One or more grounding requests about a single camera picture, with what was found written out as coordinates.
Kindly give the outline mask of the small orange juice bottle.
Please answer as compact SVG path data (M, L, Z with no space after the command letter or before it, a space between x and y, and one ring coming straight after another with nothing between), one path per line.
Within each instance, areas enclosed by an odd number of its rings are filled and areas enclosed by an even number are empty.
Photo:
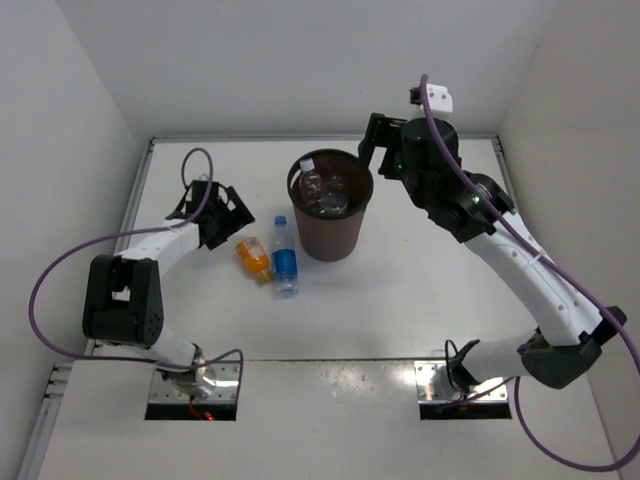
M246 272L259 284L265 284L272 279L269 256L261 242L256 237L249 237L235 246L235 253L239 257Z

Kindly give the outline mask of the clear bottle white label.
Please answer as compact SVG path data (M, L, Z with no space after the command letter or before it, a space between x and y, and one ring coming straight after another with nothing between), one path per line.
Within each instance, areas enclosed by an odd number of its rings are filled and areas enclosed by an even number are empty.
M322 212L327 215L340 215L348 207L348 182L344 176L330 174L323 178L326 196L322 200Z

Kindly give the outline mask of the blue label water bottle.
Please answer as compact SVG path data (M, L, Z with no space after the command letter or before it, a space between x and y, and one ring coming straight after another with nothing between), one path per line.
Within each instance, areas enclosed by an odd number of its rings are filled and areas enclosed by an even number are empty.
M277 298L291 298L299 289L295 242L284 215L274 218L272 270Z

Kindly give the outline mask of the clear plastic bottle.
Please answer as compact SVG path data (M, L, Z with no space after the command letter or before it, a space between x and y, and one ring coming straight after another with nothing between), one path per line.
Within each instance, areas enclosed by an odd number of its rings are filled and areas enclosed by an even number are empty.
M328 206L328 190L316 170L314 160L303 159L299 162L299 166L301 170L299 189L303 204L317 214L325 214Z

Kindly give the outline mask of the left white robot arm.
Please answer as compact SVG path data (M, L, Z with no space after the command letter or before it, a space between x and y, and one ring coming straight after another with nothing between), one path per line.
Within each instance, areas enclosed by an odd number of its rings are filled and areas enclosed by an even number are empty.
M128 348L166 381L193 395L206 384L201 348L165 324L162 276L184 256L213 250L254 222L232 187L194 180L176 210L138 244L90 264L82 329L92 340Z

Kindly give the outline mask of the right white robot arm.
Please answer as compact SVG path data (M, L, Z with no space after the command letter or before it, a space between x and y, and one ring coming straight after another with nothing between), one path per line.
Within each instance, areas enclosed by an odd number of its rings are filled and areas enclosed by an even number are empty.
M439 371L445 392L469 392L496 377L531 376L562 389L587 372L615 336L602 312L567 281L537 258L540 247L509 195L491 177L469 173L468 189L441 152L424 119L403 120L371 115L358 146L361 164L368 165L375 148L386 153L379 169L399 180L412 203L428 218L481 258L509 287L533 317L532 332L498 341L472 340ZM517 234L486 208L498 210Z

